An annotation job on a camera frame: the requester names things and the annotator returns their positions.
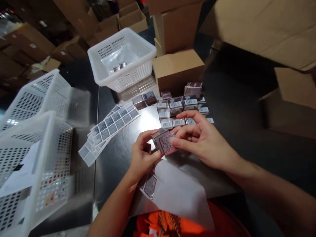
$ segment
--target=forearm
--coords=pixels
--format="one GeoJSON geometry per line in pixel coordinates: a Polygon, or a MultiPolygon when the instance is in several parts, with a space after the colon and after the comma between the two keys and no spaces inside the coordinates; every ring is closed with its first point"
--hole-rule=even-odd
{"type": "Polygon", "coordinates": [[[254,196],[284,231],[316,232],[315,198],[251,162],[240,159],[236,166],[227,175],[254,196]]]}
{"type": "Polygon", "coordinates": [[[91,224],[88,236],[122,235],[137,182],[126,173],[91,224]]]}

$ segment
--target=box flap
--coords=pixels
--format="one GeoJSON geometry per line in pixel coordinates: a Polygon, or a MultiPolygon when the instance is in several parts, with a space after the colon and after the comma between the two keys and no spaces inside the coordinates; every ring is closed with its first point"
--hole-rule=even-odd
{"type": "Polygon", "coordinates": [[[316,109],[316,85],[311,74],[276,67],[276,78],[283,100],[316,109]]]}
{"type": "Polygon", "coordinates": [[[154,58],[152,63],[154,64],[156,78],[204,65],[193,49],[154,58]]]}

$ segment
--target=product box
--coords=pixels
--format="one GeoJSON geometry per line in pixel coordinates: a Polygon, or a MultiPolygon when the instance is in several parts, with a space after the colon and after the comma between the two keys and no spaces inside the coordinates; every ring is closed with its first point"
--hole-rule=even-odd
{"type": "Polygon", "coordinates": [[[183,95],[188,82],[199,82],[204,63],[193,49],[166,54],[152,60],[159,91],[183,95]]]}
{"type": "Polygon", "coordinates": [[[4,38],[36,62],[50,56],[56,48],[44,35],[28,23],[5,35],[4,38]]]}
{"type": "Polygon", "coordinates": [[[128,5],[124,8],[120,8],[118,12],[118,17],[121,18],[123,16],[126,16],[134,11],[139,10],[139,6],[137,2],[132,3],[131,5],[128,5]]]}
{"type": "Polygon", "coordinates": [[[31,59],[27,54],[23,53],[19,48],[13,45],[9,45],[1,52],[21,65],[29,66],[36,63],[34,59],[31,59]]]}
{"type": "Polygon", "coordinates": [[[307,71],[316,66],[315,12],[310,0],[218,0],[200,32],[307,71]]]}
{"type": "Polygon", "coordinates": [[[154,15],[155,35],[163,54],[193,48],[202,2],[154,15]]]}
{"type": "Polygon", "coordinates": [[[270,130],[316,139],[316,85],[311,74],[275,68],[279,88],[261,98],[270,130]]]}
{"type": "Polygon", "coordinates": [[[108,37],[119,32],[119,22],[116,15],[111,16],[110,18],[105,19],[100,22],[95,31],[95,37],[98,42],[102,42],[108,37]]]}
{"type": "Polygon", "coordinates": [[[195,2],[201,2],[201,0],[147,0],[149,13],[152,16],[195,2]]]}
{"type": "Polygon", "coordinates": [[[24,69],[20,64],[0,53],[0,79],[18,76],[24,69]]]}
{"type": "Polygon", "coordinates": [[[148,29],[146,17],[141,10],[134,11],[126,16],[119,18],[118,22],[120,30],[129,27],[131,30],[139,33],[148,29]]]}

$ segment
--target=open cardboard box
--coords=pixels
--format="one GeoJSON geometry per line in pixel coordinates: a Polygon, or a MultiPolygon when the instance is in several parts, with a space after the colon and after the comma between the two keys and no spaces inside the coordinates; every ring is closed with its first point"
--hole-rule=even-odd
{"type": "Polygon", "coordinates": [[[152,60],[159,92],[170,90],[175,96],[183,95],[188,82],[199,82],[204,63],[193,50],[166,54],[152,60]]]}
{"type": "Polygon", "coordinates": [[[119,18],[118,23],[120,30],[128,27],[136,33],[139,33],[148,29],[146,17],[141,10],[134,11],[119,18]]]}
{"type": "Polygon", "coordinates": [[[275,68],[279,88],[261,98],[270,130],[316,139],[316,85],[311,74],[275,68]]]}

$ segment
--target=perforated basket wall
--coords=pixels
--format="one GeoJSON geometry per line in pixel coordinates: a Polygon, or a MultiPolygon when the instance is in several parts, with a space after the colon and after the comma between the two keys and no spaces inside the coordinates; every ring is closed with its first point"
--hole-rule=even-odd
{"type": "Polygon", "coordinates": [[[2,133],[0,187],[37,141],[33,186],[0,198],[0,236],[28,236],[69,198],[72,127],[55,111],[35,115],[2,133]]]}
{"type": "Polygon", "coordinates": [[[57,116],[65,118],[70,88],[58,69],[26,84],[0,121],[0,132],[48,110],[54,110],[57,116]]]}

